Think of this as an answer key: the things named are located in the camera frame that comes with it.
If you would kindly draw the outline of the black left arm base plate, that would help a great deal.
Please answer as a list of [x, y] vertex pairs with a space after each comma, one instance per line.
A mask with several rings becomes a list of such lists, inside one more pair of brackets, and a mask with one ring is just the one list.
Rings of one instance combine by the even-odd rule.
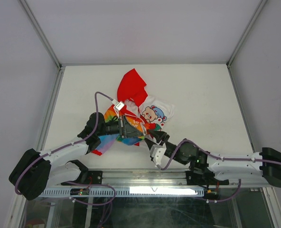
[[78, 185], [91, 185], [91, 184], [101, 184], [103, 179], [102, 171], [81, 171], [80, 175], [75, 180], [69, 180], [66, 182], [62, 182], [62, 186], [72, 185], [69, 182], [78, 184]]

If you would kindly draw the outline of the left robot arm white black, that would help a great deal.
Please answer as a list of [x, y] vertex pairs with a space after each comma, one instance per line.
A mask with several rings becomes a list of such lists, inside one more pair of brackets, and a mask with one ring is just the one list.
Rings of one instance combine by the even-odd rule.
[[84, 184], [88, 168], [79, 157], [94, 151], [107, 136], [138, 140], [146, 133], [141, 121], [128, 115], [115, 115], [106, 122], [102, 113], [93, 113], [84, 129], [71, 142], [56, 149], [36, 151], [29, 149], [9, 175], [15, 192], [27, 200], [33, 200], [46, 188], [74, 181]]

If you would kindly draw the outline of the red white rainbow kids jacket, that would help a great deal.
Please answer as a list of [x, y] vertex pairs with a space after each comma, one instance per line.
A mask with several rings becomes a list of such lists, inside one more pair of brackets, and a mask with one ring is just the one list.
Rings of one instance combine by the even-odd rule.
[[[174, 105], [148, 95], [145, 90], [146, 85], [135, 69], [131, 69], [123, 76], [117, 89], [117, 101], [123, 102], [125, 106], [119, 114], [127, 115], [129, 123], [138, 130], [143, 126], [146, 130], [161, 131], [165, 123], [173, 117]], [[105, 122], [114, 121], [115, 116], [114, 105], [111, 105], [104, 114]], [[128, 146], [139, 146], [144, 136], [124, 139], [114, 134], [99, 136], [99, 138], [101, 144], [92, 153], [101, 156], [115, 141]]]

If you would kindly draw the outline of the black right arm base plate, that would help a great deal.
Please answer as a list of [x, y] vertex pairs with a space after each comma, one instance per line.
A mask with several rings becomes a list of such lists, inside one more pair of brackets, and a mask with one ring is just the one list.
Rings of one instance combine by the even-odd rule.
[[214, 173], [195, 173], [194, 171], [186, 171], [185, 178], [187, 185], [196, 185], [200, 187], [207, 188], [209, 186], [227, 186], [229, 185], [228, 180], [217, 180]]

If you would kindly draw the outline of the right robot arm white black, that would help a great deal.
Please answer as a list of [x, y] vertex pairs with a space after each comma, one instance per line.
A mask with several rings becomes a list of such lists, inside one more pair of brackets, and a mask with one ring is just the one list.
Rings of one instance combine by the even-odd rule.
[[166, 132], [149, 131], [145, 143], [151, 161], [163, 171], [172, 162], [188, 165], [192, 185], [228, 185], [231, 180], [241, 180], [281, 188], [281, 152], [273, 148], [232, 157], [205, 151], [188, 139], [175, 145], [169, 138]]

